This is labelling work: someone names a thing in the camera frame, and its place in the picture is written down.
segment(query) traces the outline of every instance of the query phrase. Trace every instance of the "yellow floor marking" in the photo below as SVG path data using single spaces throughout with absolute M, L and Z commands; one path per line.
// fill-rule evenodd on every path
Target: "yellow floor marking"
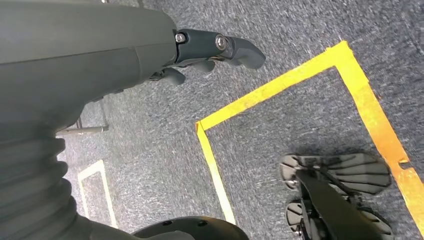
M 212 175 L 213 185 L 215 186 L 216 193 L 218 194 L 219 203 L 221 204 L 225 220 L 229 223 L 236 224 L 236 219 L 234 218 L 234 213 L 231 209 L 231 204 L 228 200 L 220 171 L 218 170 L 217 161 L 215 161 L 211 144 L 209 143 L 208 137 L 206 136 L 205 130 L 200 122 L 196 123 L 196 132 L 201 148 L 203 149 L 207 165 L 209 166 L 210 174 Z
M 329 69 L 334 64 L 329 61 L 329 52 L 325 51 L 304 64 L 284 73 L 276 79 L 258 87 L 250 93 L 240 97 L 227 106 L 219 109 L 201 120 L 204 130 L 208 130 L 225 120 L 263 102 L 290 86 L 300 83 L 320 72 Z
M 359 115 L 369 132 L 378 152 L 391 169 L 391 174 L 403 195 L 419 231 L 424 235 L 424 184 L 414 168 L 402 169 L 399 163 L 409 162 L 401 142 L 369 85 L 369 80 L 355 59 L 346 42 L 339 45 L 340 52 L 348 56 L 336 63 L 336 67 L 347 86 L 358 109 Z
M 103 189 L 106 197 L 107 209 L 109 210 L 111 226 L 118 228 L 117 219 L 115 218 L 114 207 L 112 206 L 112 198 L 109 192 L 108 181 L 106 180 L 105 164 L 103 160 L 98 160 L 94 164 L 90 165 L 82 172 L 78 173 L 78 183 L 82 198 L 82 207 L 84 208 L 85 217 L 89 218 L 89 208 L 87 205 L 86 194 L 84 191 L 83 180 L 90 177 L 91 175 L 99 172 L 101 176 L 101 182 L 103 183 Z
M 336 67 L 339 71 L 377 150 L 391 169 L 412 218 L 421 234 L 424 235 L 424 208 L 420 204 L 420 200 L 424 199 L 424 185 L 413 168 L 402 169 L 399 166 L 399 163 L 407 163 L 409 158 L 377 101 L 368 83 L 367 76 L 356 61 L 346 41 L 327 48 L 320 55 L 260 86 L 196 123 L 197 136 L 212 174 L 213 184 L 226 220 L 235 222 L 234 213 L 205 131 L 331 67 Z

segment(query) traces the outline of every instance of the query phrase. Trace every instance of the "screw head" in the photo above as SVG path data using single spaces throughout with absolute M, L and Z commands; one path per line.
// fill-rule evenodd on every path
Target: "screw head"
M 215 45 L 219 50 L 225 50 L 225 48 L 227 48 L 227 42 L 225 37 L 221 34 L 216 35 Z
M 186 36 L 182 33 L 177 33 L 175 35 L 175 41 L 179 44 L 184 43 L 186 41 Z

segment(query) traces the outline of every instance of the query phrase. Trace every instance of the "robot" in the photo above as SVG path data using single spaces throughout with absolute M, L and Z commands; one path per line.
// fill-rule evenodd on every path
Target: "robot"
M 63 179 L 68 167 L 56 158 L 65 149 L 56 132 L 74 124 L 85 104 L 105 95 L 149 80 L 182 84 L 185 76 L 176 68 L 209 72 L 220 61 L 258 69 L 265 60 L 248 40 L 177 29 L 170 17 L 155 10 L 0 1 L 0 239 L 247 240 L 239 227 L 205 216 L 170 219 L 133 234 L 80 216 L 71 184 Z M 288 181 L 295 176 L 302 182 L 304 198 L 303 217 L 289 223 L 293 231 L 306 239 L 331 236 L 334 229 L 324 225 L 332 222 L 316 220 L 324 214 L 322 206 L 310 204 L 315 194 L 304 190 L 312 190 L 310 178 L 323 189 L 333 188 L 316 179 L 323 174 L 317 169 L 290 174 Z M 363 233 L 380 237 L 366 219 L 355 219 Z M 315 234 L 317 229 L 326 233 Z

